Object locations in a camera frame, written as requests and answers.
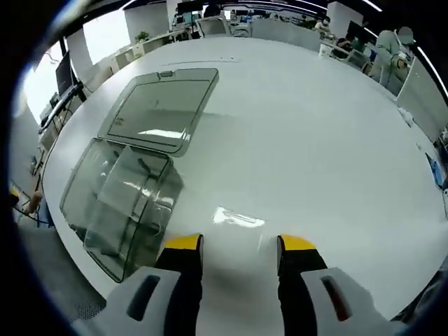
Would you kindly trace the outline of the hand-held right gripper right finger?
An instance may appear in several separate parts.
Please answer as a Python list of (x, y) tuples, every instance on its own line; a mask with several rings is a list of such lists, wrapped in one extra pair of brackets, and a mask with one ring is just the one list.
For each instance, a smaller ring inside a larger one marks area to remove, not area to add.
[(366, 288), (328, 267), (310, 241), (280, 234), (276, 245), (286, 335), (399, 335), (405, 329), (377, 311)]

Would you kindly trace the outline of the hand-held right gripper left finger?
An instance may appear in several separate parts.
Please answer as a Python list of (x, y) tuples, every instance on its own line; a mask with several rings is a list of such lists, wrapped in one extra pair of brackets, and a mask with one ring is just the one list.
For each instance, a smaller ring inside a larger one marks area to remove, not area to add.
[(203, 234), (170, 239), (156, 263), (141, 267), (93, 318), (72, 323), (77, 335), (195, 335), (202, 299)]

